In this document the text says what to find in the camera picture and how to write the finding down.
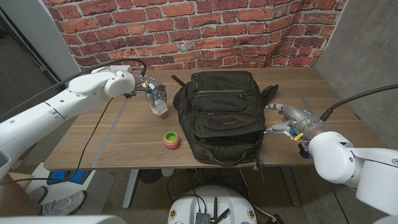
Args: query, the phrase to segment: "backpack handle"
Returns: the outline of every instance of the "backpack handle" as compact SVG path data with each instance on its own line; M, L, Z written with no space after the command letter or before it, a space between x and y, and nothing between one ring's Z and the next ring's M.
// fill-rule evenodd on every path
M209 150L207 150L207 156L208 156L209 159L210 159L212 162L214 162L215 164L218 164L218 165L220 165L220 166L225 166L225 167L232 167L232 166L236 166L236 165L238 165L238 164L240 164L240 163L243 162L244 158L246 157L246 152L244 152L244 154L242 155L242 158L240 158L240 159L238 159L238 160L236 160L236 161L233 161L233 162L221 162L221 161L215 159L215 158L213 157L212 153L211 153Z

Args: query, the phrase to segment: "table leg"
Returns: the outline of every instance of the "table leg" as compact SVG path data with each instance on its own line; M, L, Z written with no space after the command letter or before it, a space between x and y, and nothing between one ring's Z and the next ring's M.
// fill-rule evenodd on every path
M127 183L126 193L123 199L123 209L128 209L131 206L131 199L138 181L138 171L137 169L130 171L129 182Z
M297 192L296 184L294 182L293 174L290 170L290 167L280 167L280 170L282 171L282 175L284 177L285 184L287 186L287 190L289 191L293 205L300 206L301 202L299 198L299 193Z

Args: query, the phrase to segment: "brick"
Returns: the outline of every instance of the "brick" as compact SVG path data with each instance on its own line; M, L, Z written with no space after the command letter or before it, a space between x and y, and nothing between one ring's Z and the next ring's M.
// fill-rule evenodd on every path
M196 58L200 58L200 52L190 52L187 54L176 54L174 55L176 62L186 62L189 60L194 60Z
M312 53L312 47L301 47L298 55L306 55L309 56Z
M79 37L84 43L90 43L98 40L94 32L85 32L83 34L79 34Z
M130 34L143 34L144 29L142 28L141 24L130 24L129 25L129 32Z
M175 28L177 29L187 29L189 28L189 22L187 17L174 19Z
M69 47L69 50L70 50L70 52L71 52L73 55L81 56L81 52L80 52L80 50L79 50L78 47Z
M224 58L225 65L233 65L236 63L236 56L229 56Z
M202 37L214 37L216 35L216 29L211 27L205 27L201 29Z
M83 53L83 55L90 55L93 53L112 50L112 46L109 42L98 42L95 44L82 46L80 47L80 50Z
M303 22L315 24L334 24L336 18L337 13L313 12L306 13L304 15Z
M239 11L239 21L261 21L272 19L272 9L250 9Z
M62 38L67 44L75 44L75 45L81 44L79 38L74 35L62 35Z
M177 44L164 44L156 47L150 47L152 55L170 54L178 52Z
M198 60L198 68L203 67L217 67L223 65L223 59L213 59L213 60Z
M312 10L315 9L318 0L304 0L303 2L303 10Z
M225 37L223 38L223 47L233 47L236 43L236 38Z
M336 0L320 0L317 4L317 9L331 10L334 8Z
M319 56L321 56L323 50L324 50L324 49L317 49L317 48L313 49L313 51L312 51L312 57L319 57Z
M166 3L166 0L133 0L134 5L136 6L149 6L154 4L163 4Z
M221 38L211 38L195 41L196 49L207 49L215 47L221 47Z
M248 6L248 0L213 0L215 11L225 9L237 9Z
M200 30L199 29L194 29L194 30L181 30L181 31L175 31L170 33L170 40L172 42L178 41L178 40L195 40L200 38Z
M148 47L138 47L136 48L138 56L146 57L150 56L149 48Z
M116 27L97 30L96 34L100 40L106 40L113 37L129 35L129 31L126 26L116 26Z
M160 65L162 63L160 57L141 58L141 60L147 65Z
M217 26L216 27L216 35L217 36L225 36L225 35L242 35L248 32L248 28L246 24L241 25L225 25L225 26Z
M81 66L92 66L98 63L94 56L85 58L75 57L75 60Z
M148 19L162 18L162 12L159 7L150 7L145 10L147 11Z
M195 8L191 2L162 6L162 10L169 17L192 15L195 13Z
M110 42L111 42L111 45L112 45L113 49L119 49L119 48L127 46L126 41L124 41L123 38L119 38L119 39L116 39L116 40L111 40Z
M128 58L137 56L136 51L134 49L123 49L117 50L109 53L111 59L120 59L120 58Z
M54 22L55 22L55 26L57 27L59 32L65 32L61 26L61 23L59 23L58 21L54 21Z
M193 69L197 67L196 62L184 62L184 69Z
M174 56L162 56L160 57L162 64L174 63Z
M300 23L302 17L303 17L303 14L301 12L297 13L296 15L293 16L292 23L294 23L294 24L295 23Z
M197 1L197 10L198 13L203 12L211 12L213 10L213 2L212 1Z
M173 24L172 19L166 19L163 21L147 22L144 24L144 29L147 32L174 30L174 24Z
M289 13L289 5L284 4L274 8L274 18L286 16Z
M278 42L279 39L280 39L280 32L273 32L273 33L269 36L269 42L270 42L270 43Z
M259 47L258 55L269 55L274 52L274 50L278 47L278 44L273 44L268 47Z
M275 6L278 4L288 3L291 1L293 1L293 0L268 0L268 5Z
M324 26L321 30L320 35L330 37L334 29L334 26Z
M105 54L98 54L98 55L95 55L95 57L97 58L97 60L98 60L99 62L108 62L108 61L111 60L111 57L110 57L107 53L105 53Z
M155 35L155 40L157 44L165 44L169 42L169 37L166 33L163 34L154 34Z
M223 12L223 20L225 23L236 22L237 16L238 16L238 12L236 12L236 11Z
M143 9L114 12L113 19L116 22L140 22L147 20Z
M154 43L154 37L152 35L138 35L135 37L127 37L126 43L128 46L151 45Z
M169 65L158 65L156 66L157 70L175 70L182 69L182 63L173 63Z
M296 47L278 47L276 50L277 55L296 56L299 49Z
M44 3L48 6L54 6L56 4L62 4L70 1L71 0L44 0Z
M280 42L279 46L281 47L291 47L293 46L294 37L285 37Z
M268 43L268 35L259 35L259 36L242 36L238 38L239 45L263 45Z
M308 25L305 28L305 35L317 35L317 34L319 34L320 30L321 30L321 26Z
M288 27L290 25L290 19L291 17L285 17L283 19L280 19L278 21L272 21L272 22L267 22L266 23L266 32L274 32L276 30L283 29L285 27Z
M297 57L297 58L289 58L287 65L296 66L296 65L312 65L315 62L315 59L308 57Z
M343 10L344 5L346 4L346 1L347 0L342 0L342 1L337 2L336 6L335 6L335 10L339 10L339 11Z
M264 32L264 24L250 24L249 34L262 34Z
M59 12L58 10L56 10L56 9L54 9L54 8L50 8L50 7L49 7L48 9L49 9L49 11L50 11L51 16L52 16L55 20L58 20L58 21L63 20L61 14L60 14L60 12Z
M221 23L221 13L219 12L190 17L191 27L203 26L208 24L219 24L219 23Z
M131 9L132 1L131 0L116 0L116 3L119 5L121 9Z
M117 6L114 0L99 0L79 3L81 12L85 16L110 12L116 10Z
M250 6L251 7L261 7L261 6L266 6L267 0L251 0L250 1Z
M235 48L235 49L223 49L223 50L216 50L215 51L216 57L221 58L221 57L228 57L232 55L241 55L242 54L242 48Z
M100 26L109 26L113 23L112 16L109 14L96 16L95 18L98 21L98 25Z
M246 55L256 55L257 54L257 47L244 47L243 48L243 54Z
M93 18L84 18L74 21L63 22L61 23L61 26L65 30L65 32L69 34L83 30L98 28L98 25Z
M214 58L214 51L204 50L201 52L201 57L203 59L213 59Z
M180 49L181 52L186 52L186 51L195 49L195 46L194 46L193 42L185 41L182 43L178 43L178 49Z
M294 40L294 45L296 47L302 46L322 46L324 38L321 37L296 37Z
M287 57L276 57L272 60L272 65L286 65Z
M287 35L303 35L305 31L305 26L293 25L290 27Z

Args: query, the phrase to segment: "black cable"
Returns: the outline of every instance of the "black cable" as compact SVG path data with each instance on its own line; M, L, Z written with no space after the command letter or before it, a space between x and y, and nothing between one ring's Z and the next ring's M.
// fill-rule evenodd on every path
M86 151L87 145L88 145L88 143L90 142L91 138L93 137L93 135L94 135L94 133L95 133L95 131L96 131L98 125L100 124L100 121L101 121L102 117L103 117L104 114L105 114L106 109L108 108L108 106L109 106L109 104L111 103L112 100L113 100L113 98L112 98L111 100L109 100L108 104L106 104L105 109L104 109L104 111L102 112L101 116L99 117L99 120L98 120L98 122L97 122L97 124L96 124L96 126L95 126L95 128L94 128L94 131L92 132L90 138L87 140L87 142L86 142L86 144L85 144L85 146L84 146L84 148L83 148L83 151L81 152L80 159L79 159L79 163L77 164L77 168L76 168L76 170L75 170L74 173L72 172L73 175L70 174L69 177L67 177L66 179L63 179L63 180L60 180L60 179L53 179L53 178L26 178L26 179L19 179L19 180L13 180L13 181L5 182L5 183L2 183L1 185L10 184L10 183L19 182L19 181L25 181L25 180L56 180L57 182L61 182L61 181L63 182L63 181L67 181L67 180L70 180L70 179L74 178L74 177L76 176L76 174L77 174L79 168L80 168L81 160L83 159L83 155L84 155L84 153L85 153L85 151Z
M364 96L368 96L368 95L371 95L371 94L374 94L374 93L379 93L381 91L386 91L386 90L392 90L392 89L395 89L395 88L398 88L398 84L384 86L384 87L380 87L380 88L377 88L377 89L374 89L374 90L369 90L369 91L366 91L366 92L351 96L351 97L349 97L349 98L347 98L345 100L341 100L340 102L338 102L335 105L333 105L331 108L327 109L322 114L322 116L320 117L320 120L321 121L326 121L329 118L329 116L332 114L334 109L336 109L337 107L339 107L339 106L341 106L341 105L343 105L343 104L345 104L347 102L350 102L350 101L353 101L353 100L356 100L358 98L361 98L361 97L364 97Z
M52 85L51 87L47 88L46 90L43 90L43 91L41 91L40 93L34 95L33 97L29 98L28 100L25 100L24 102L22 102L22 103L19 104L18 106L16 106L16 107L14 107L13 109L9 110L7 113L1 115L1 116L0 116L0 121L3 120L6 116L9 116L9 115L12 114L13 112L15 112L16 110L18 110L19 108L21 108L22 106L25 106L25 105L28 104L30 101L32 101L32 100L38 98L39 96L43 95L44 93L47 93L47 92L49 92L49 91L52 91L52 90L54 90L54 89L56 89L56 88L62 86L62 85L65 84L66 82L69 82L70 80L72 80L72 79L74 79L74 78L76 78L76 77L79 77L79 76L82 75L82 74L85 74L85 73L87 73L87 72L91 72L92 70L95 70L95 69L97 69L97 68L101 68L101 67L105 67L105 66L108 66L108 65L112 65L112 64L118 63L118 62L125 62L125 61L128 61L128 60L132 60L132 61L135 61L135 62L139 62L139 63L141 63L141 64L144 65L144 68L141 70L141 76L143 77L143 76L145 75L146 70L147 70L147 65L145 64L145 62L143 62L142 60L139 60L139 59L135 59L135 58L122 58L122 59L113 60L113 61L111 61L111 62L102 63L102 64L100 64L100 65L95 65L95 66L93 66L93 67L91 67L91 68L89 68L89 69L87 69L87 70L78 72L78 73L76 73L76 74L74 74L74 75L68 77L66 80L60 81L60 82L58 82L57 84Z
M331 185L331 189L333 190L333 194L335 195L335 198L337 200L338 206L340 207L341 211L343 212L343 215L344 215L344 218L346 219L347 224L349 224L349 221L348 221L346 213L344 212L343 206L341 206L341 203L340 203L340 201L337 198L336 190L335 190L335 188L334 188L332 183L330 185Z

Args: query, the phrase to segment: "gray wall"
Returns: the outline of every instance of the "gray wall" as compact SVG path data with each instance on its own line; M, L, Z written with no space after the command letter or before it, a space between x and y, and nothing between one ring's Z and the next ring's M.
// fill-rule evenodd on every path
M398 2L349 0L314 69L347 98L398 83ZM389 148L398 149L398 90L349 103Z

